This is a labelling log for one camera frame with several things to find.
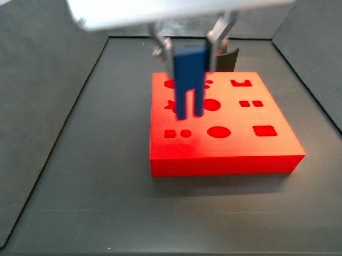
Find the rectangular hole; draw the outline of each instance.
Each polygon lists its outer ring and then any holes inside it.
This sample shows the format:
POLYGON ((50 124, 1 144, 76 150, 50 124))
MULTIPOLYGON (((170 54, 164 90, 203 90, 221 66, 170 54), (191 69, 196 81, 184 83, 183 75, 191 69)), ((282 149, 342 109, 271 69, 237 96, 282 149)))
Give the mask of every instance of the rectangular hole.
POLYGON ((277 131, 271 125, 253 126, 253 130, 258 137, 278 136, 277 131))

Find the red shape sorter box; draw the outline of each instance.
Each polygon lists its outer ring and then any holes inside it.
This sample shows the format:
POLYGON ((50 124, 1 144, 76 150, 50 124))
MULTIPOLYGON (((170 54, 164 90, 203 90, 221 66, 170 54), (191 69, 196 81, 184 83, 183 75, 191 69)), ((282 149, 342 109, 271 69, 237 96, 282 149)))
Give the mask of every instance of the red shape sorter box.
POLYGON ((306 153, 257 73, 207 73, 204 115, 176 120, 172 82, 152 77, 154 177, 290 173, 306 153))

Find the floor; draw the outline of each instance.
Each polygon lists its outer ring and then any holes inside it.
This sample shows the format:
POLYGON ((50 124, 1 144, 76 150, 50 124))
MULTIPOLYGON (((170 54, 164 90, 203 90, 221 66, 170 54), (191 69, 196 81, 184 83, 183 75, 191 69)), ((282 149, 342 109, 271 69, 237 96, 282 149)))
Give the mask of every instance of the floor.
POLYGON ((341 134, 271 42, 231 47, 306 149, 291 175, 151 178, 151 47, 110 40, 1 255, 342 253, 341 134))

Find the circular hole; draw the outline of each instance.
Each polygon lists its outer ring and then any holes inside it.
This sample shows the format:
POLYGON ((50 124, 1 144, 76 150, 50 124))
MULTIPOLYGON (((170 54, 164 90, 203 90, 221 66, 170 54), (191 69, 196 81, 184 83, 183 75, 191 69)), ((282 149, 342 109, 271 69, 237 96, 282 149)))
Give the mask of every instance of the circular hole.
POLYGON ((210 111, 216 111, 221 109, 221 103, 214 99, 204 99, 204 109, 210 111))
POLYGON ((214 138, 227 138, 231 135, 231 131, 229 128, 223 126, 214 126, 207 130, 207 133, 214 138))
POLYGON ((167 80, 164 81, 164 86, 170 89, 174 89, 175 88, 175 83, 174 83, 174 80, 167 80))
POLYGON ((182 130, 180 131, 180 136, 184 138, 188 138, 191 136, 191 131, 190 130, 182 130))

